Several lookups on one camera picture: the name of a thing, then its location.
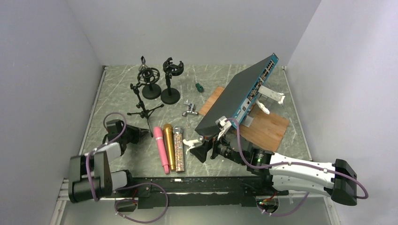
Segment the black tripod shock-mount stand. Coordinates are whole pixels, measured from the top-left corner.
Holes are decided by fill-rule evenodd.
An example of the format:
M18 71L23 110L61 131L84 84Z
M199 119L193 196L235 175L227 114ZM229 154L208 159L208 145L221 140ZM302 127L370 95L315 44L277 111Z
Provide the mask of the black tripod shock-mount stand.
M161 88L156 84L159 78L160 72L158 69L144 66L139 70L137 76L138 82L136 84L130 84L130 88L133 90L134 94L139 100L139 103L136 105L136 107L141 109L141 112L128 112L127 115L140 115L141 118L145 118L151 137L153 137L153 133L149 124L149 118L156 109L164 107L164 104L161 104L153 109L147 109L141 96L148 100L153 100L159 97L161 95Z

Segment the black round-base clip stand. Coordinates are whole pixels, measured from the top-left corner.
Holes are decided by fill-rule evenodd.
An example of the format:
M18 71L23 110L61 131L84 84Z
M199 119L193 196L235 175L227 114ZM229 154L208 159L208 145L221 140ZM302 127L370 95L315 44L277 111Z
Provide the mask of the black round-base clip stand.
M156 83L159 81L160 72L154 67L148 67L144 56L141 56L138 81L144 86L142 95L144 98L153 100L161 95L161 88Z

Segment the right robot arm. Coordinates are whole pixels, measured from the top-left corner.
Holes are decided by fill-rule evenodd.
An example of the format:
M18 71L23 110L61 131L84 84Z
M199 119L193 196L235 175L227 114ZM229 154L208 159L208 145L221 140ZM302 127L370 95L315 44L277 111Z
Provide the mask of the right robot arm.
M287 190L313 192L330 197L347 206L357 205L357 174L342 159L334 163L318 163L295 159L260 149L244 138L183 140L184 145L200 162L217 156L245 165L247 171L260 176L259 190L269 195Z

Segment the rhinestone silver microphone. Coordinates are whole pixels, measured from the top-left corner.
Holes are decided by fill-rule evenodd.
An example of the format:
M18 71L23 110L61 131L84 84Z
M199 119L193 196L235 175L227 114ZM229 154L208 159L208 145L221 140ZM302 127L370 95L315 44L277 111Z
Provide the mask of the rhinestone silver microphone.
M175 163L177 173L185 172L184 165L184 144L183 144L183 128L181 126L173 127Z

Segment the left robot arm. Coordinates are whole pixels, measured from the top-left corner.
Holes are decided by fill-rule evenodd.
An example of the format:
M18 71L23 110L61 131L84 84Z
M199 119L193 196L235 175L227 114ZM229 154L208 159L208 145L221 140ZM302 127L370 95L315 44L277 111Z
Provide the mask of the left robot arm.
M111 172L109 163L121 157L129 143L138 144L150 130L125 124L122 120L110 120L105 127L107 134L101 148L69 160L68 196L73 203L98 201L115 191L124 197L134 193L135 184L129 170Z

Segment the pink microphone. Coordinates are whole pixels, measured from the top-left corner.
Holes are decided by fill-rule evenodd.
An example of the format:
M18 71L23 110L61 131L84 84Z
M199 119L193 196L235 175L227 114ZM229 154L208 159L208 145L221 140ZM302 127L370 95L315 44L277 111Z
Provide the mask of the pink microphone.
M161 165L164 170L165 174L169 174L170 169L169 169L169 163L168 163L168 157L166 154L166 147L164 143L164 138L163 138L163 131L160 127L154 127L153 128L153 137L156 141L159 157L161 160Z

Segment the gold microphone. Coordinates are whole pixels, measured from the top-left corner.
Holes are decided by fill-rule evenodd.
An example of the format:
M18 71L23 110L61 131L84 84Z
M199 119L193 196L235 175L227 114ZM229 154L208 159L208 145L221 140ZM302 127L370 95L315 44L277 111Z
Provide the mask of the gold microphone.
M163 126L163 134L168 157L168 164L171 171L176 169L173 127L167 123Z

